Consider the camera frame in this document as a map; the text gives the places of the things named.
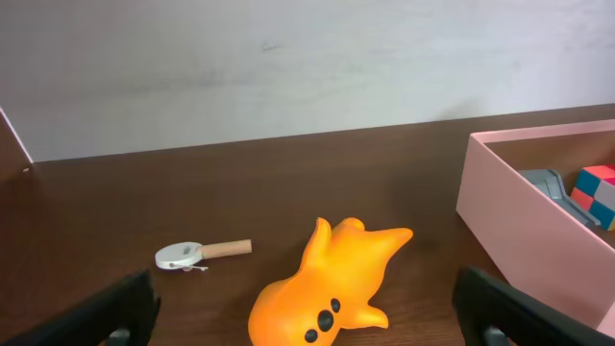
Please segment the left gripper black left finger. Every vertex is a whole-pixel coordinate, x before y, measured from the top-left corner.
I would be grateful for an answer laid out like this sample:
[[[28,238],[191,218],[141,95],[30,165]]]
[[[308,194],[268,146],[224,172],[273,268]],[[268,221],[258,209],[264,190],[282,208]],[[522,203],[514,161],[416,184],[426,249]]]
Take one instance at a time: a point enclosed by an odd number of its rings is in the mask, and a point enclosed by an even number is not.
[[[161,297],[154,291],[151,272],[141,270],[3,344],[146,345],[160,305]]]

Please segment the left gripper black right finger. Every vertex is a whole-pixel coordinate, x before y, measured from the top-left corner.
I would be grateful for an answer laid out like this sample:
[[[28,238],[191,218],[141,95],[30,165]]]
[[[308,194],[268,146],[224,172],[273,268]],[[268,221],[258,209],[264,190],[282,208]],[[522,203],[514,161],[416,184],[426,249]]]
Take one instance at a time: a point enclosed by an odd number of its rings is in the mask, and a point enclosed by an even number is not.
[[[614,338],[539,302],[477,267],[461,268],[453,307],[467,346],[614,346]]]

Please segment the pink cardboard box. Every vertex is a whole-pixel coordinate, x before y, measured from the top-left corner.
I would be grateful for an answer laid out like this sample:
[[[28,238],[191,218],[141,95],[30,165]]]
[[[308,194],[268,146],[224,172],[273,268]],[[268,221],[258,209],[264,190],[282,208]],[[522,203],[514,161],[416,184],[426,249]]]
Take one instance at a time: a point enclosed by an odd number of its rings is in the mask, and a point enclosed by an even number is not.
[[[456,211],[508,282],[603,334],[614,334],[614,235],[584,226],[522,176],[614,162],[611,120],[473,133]]]

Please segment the grey yellow toy car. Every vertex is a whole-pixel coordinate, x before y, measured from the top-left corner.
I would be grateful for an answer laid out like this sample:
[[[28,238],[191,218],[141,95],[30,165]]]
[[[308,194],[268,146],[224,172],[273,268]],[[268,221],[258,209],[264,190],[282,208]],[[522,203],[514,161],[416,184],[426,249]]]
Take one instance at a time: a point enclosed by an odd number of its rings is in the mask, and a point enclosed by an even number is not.
[[[595,229],[601,225],[595,216],[584,210],[566,193],[563,180],[555,170],[519,170],[519,173],[585,227]]]

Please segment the colourful puzzle cube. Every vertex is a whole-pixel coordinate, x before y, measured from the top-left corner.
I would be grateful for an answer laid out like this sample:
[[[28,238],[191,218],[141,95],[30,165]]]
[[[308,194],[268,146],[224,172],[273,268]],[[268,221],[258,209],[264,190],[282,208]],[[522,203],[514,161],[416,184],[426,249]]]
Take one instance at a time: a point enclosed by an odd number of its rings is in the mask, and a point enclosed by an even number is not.
[[[614,165],[583,167],[571,192],[571,198],[601,223],[614,230]]]

